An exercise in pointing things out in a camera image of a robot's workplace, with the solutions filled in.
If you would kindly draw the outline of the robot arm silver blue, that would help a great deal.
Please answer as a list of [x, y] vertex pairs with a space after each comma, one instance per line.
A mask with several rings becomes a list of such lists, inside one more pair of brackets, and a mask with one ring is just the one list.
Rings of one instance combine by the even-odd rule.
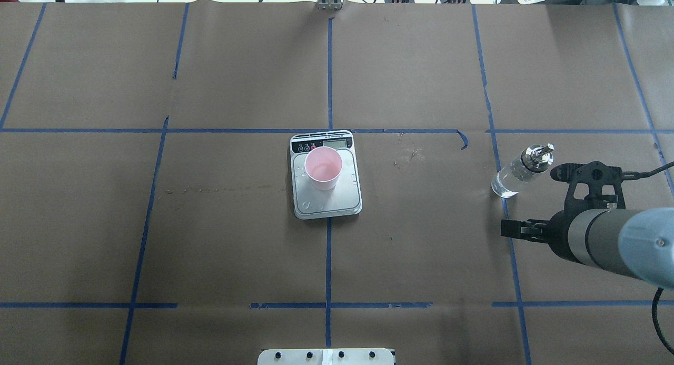
[[561, 259], [673, 288], [673, 209], [590, 209], [501, 221], [503, 237], [543, 243]]

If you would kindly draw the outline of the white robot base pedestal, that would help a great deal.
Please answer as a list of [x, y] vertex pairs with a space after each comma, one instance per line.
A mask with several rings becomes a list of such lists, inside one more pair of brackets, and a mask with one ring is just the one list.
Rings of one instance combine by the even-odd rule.
[[257, 364], [396, 364], [387, 348], [308, 348], [263, 350]]

